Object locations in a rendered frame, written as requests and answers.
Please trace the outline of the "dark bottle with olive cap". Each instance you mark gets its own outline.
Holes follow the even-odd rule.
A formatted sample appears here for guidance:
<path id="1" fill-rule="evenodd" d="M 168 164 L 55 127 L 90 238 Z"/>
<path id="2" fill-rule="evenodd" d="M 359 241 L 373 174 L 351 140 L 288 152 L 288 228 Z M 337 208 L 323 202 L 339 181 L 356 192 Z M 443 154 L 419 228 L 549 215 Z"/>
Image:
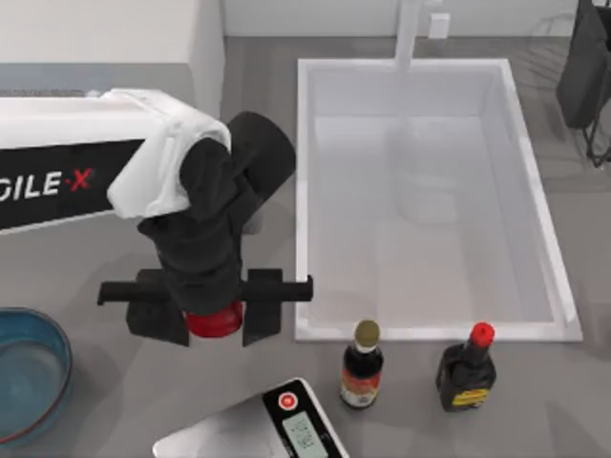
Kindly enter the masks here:
<path id="1" fill-rule="evenodd" d="M 379 347 L 381 331 L 374 320 L 358 322 L 353 342 L 343 355 L 340 397 L 351 408 L 365 409 L 379 394 L 384 355 Z"/>

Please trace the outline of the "white tap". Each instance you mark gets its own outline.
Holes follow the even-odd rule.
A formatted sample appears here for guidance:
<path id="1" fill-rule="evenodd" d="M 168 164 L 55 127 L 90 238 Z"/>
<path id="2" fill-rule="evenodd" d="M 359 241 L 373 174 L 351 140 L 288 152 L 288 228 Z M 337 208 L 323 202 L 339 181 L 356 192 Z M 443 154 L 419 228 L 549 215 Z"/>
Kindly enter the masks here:
<path id="1" fill-rule="evenodd" d="M 397 71 L 410 68 L 418 25 L 425 8 L 437 8 L 445 0 L 398 0 L 394 65 Z"/>

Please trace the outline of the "blue bowl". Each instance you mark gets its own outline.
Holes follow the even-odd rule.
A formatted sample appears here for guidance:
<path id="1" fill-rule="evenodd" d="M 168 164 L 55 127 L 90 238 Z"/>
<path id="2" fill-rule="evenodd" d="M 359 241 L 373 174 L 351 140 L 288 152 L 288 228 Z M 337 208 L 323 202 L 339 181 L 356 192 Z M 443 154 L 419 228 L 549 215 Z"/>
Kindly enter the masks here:
<path id="1" fill-rule="evenodd" d="M 59 323 L 27 307 L 0 307 L 0 449 L 23 447 L 61 415 L 74 353 Z"/>

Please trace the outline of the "white kitchen scale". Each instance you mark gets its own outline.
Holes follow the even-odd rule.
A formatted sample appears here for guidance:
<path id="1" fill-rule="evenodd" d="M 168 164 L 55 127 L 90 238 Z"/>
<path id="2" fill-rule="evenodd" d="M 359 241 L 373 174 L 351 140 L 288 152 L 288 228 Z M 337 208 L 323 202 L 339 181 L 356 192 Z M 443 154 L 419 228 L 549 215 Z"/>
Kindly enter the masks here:
<path id="1" fill-rule="evenodd" d="M 155 458 L 351 458 L 301 377 L 157 440 L 152 453 Z"/>

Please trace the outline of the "white sink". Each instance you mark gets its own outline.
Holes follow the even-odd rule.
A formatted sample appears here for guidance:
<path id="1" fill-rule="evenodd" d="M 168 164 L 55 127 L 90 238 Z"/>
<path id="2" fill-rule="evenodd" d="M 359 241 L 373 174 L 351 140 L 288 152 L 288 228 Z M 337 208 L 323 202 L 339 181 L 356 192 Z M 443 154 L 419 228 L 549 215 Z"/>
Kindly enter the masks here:
<path id="1" fill-rule="evenodd" d="M 575 300 L 504 58 L 298 63 L 299 341 L 578 342 Z"/>

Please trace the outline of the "dark bottle with red cap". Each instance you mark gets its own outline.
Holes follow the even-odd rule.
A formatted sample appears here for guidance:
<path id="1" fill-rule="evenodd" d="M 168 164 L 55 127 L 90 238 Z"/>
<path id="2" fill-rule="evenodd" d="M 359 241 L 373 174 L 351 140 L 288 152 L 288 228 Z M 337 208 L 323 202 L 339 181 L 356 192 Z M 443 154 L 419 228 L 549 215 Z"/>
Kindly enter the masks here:
<path id="1" fill-rule="evenodd" d="M 488 399 L 496 381 L 490 354 L 494 339 L 493 326 L 478 322 L 465 342 L 451 344 L 443 351 L 435 387 L 444 411 L 478 409 Z"/>

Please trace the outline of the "white wall socket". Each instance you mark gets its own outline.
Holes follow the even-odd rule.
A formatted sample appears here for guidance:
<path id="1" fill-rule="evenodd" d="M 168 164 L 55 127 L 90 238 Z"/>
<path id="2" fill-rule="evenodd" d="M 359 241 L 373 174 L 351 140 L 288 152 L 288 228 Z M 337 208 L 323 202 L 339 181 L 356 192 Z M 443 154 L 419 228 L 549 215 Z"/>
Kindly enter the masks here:
<path id="1" fill-rule="evenodd" d="M 430 15 L 428 38 L 432 40 L 447 39 L 450 33 L 451 15 L 436 12 Z"/>

